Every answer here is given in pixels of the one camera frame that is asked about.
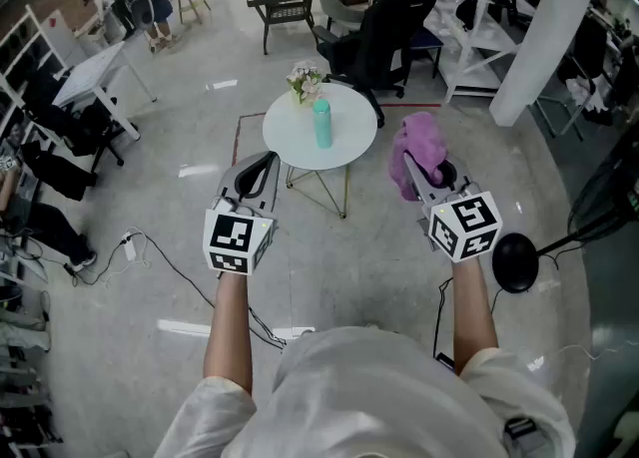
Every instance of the black pants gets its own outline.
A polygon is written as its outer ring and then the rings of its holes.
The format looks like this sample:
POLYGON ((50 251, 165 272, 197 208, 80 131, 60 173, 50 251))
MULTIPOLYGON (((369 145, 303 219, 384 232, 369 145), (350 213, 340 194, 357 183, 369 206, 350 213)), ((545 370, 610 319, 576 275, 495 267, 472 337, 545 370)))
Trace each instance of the black pants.
POLYGON ((73 264, 81 263, 91 255, 66 217, 55 207, 34 203, 26 227, 32 231, 32 238, 68 256, 73 264))
POLYGON ((116 0, 111 6, 113 14, 120 20, 120 23, 127 29, 127 32, 135 32, 136 26, 133 23, 133 16, 124 0, 116 0))

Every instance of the power strip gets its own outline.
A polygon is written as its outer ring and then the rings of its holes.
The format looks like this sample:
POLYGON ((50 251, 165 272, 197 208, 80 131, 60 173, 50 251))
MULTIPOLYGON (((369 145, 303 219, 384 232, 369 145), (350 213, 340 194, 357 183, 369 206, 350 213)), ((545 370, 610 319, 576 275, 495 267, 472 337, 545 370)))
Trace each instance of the power strip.
POLYGON ((124 240, 124 252, 127 255, 127 259, 129 261, 135 261, 136 260, 136 246, 133 243, 133 237, 131 236, 130 232, 125 232, 124 235, 122 236, 122 239, 124 240))

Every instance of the bottle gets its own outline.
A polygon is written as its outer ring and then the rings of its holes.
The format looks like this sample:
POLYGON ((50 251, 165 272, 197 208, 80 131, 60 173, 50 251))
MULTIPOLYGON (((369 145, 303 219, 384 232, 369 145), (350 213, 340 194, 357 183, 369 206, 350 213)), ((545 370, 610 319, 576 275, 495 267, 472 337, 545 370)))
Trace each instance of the bottle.
POLYGON ((326 150, 332 145, 330 132, 330 105, 324 98, 319 98, 313 104, 313 117, 316 126, 316 140, 318 148, 326 150))

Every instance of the white shirt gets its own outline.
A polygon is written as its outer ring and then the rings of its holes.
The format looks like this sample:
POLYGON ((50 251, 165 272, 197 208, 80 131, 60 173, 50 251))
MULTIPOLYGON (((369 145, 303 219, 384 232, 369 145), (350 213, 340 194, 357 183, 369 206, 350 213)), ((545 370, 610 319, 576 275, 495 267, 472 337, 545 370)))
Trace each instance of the white shirt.
POLYGON ((115 3, 115 0, 93 0, 93 3, 98 8, 98 16, 100 21, 104 22, 104 13, 111 9, 111 6, 115 3))
POLYGON ((156 458, 562 457, 575 440, 566 412, 502 350, 482 350, 460 377, 408 337, 367 328, 304 335, 287 346, 268 406, 234 382, 204 379, 156 458), (527 417, 532 454, 505 447, 527 417))

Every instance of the black office chair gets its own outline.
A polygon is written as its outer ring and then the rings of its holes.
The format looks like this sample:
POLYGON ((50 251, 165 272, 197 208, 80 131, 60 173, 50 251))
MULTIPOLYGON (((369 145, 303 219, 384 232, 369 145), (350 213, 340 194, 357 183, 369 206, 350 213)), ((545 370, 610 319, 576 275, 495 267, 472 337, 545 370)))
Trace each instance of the black office chair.
POLYGON ((359 32, 339 38, 322 26, 313 27, 319 40, 318 52, 328 60, 330 74, 325 81, 336 80, 353 86, 365 95, 377 113, 377 126, 384 115, 372 90, 395 90, 403 97, 410 70, 410 56, 402 54, 400 68, 391 70, 396 51, 409 51, 410 40, 421 27, 435 0, 374 0, 366 9, 359 32))
MULTIPOLYGON (((59 136, 75 157, 95 155, 91 173, 95 172, 105 150, 113 154, 119 167, 124 166, 124 160, 111 144, 124 129, 111 119, 109 111, 99 100, 81 113, 72 113, 72 105, 64 109, 52 105, 62 85, 64 78, 57 81, 49 73, 36 73, 22 97, 27 116, 38 126, 59 136)), ((117 102, 115 98, 111 100, 114 104, 117 102)))
POLYGON ((539 96, 535 100, 535 105, 541 112, 541 116, 548 125, 550 134, 555 137, 564 135, 570 127, 574 127, 579 138, 583 141, 583 136, 577 128, 575 121, 581 115, 582 111, 590 102, 590 99, 597 90, 593 79, 603 73, 603 60, 606 54, 606 30, 594 18, 586 16, 575 34, 572 53, 563 56, 563 61, 557 69, 557 77, 565 84, 568 79, 574 79, 581 76, 588 81, 589 95, 585 101, 574 111, 564 103, 563 100, 557 98, 549 98, 547 96, 539 96), (540 101, 552 102, 561 105, 568 114, 568 123, 563 127, 561 132, 557 133, 552 123, 548 119, 540 101))

